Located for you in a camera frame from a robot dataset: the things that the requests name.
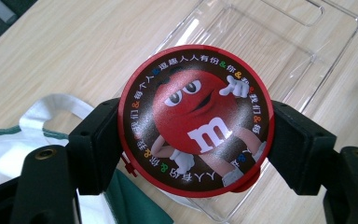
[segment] metal screw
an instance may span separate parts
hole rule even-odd
[[[38,152],[34,157],[39,160],[45,160],[53,157],[55,154],[57,154],[57,149],[55,148],[47,148],[43,151]]]

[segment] red lid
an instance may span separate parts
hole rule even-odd
[[[149,58],[118,108],[121,144],[135,169],[169,193],[211,197],[249,188],[274,129],[256,72],[215,47],[186,45]]]

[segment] cartoon character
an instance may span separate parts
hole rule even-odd
[[[228,86],[215,75],[201,70],[178,71],[158,85],[153,101],[153,116],[160,136],[151,153],[170,158],[185,174],[198,155],[228,186],[243,176],[242,171],[215,153],[231,135],[240,138],[257,161],[265,142],[236,124],[235,97],[246,98],[249,85],[227,77]]]

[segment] green fabric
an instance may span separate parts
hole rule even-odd
[[[19,125],[16,125],[11,128],[0,129],[0,136],[5,135],[5,134],[15,134],[15,133],[19,133],[19,132],[21,132],[21,128]],[[59,140],[68,139],[68,135],[65,133],[57,133],[57,132],[47,130],[47,129],[43,129],[43,135],[46,137],[55,138],[55,139],[59,139]]]
[[[173,223],[164,210],[151,201],[119,170],[115,170],[105,198],[119,224]]]

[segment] white shoe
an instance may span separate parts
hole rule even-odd
[[[258,151],[255,153],[255,155],[252,155],[252,157],[255,161],[258,161],[258,159],[260,159],[260,156],[261,156],[261,154],[263,154],[266,144],[267,144],[267,142],[261,143],[260,147],[258,148]]]
[[[240,179],[242,176],[243,176],[243,172],[236,166],[233,171],[230,171],[223,176],[222,178],[223,186],[227,187],[228,185]]]

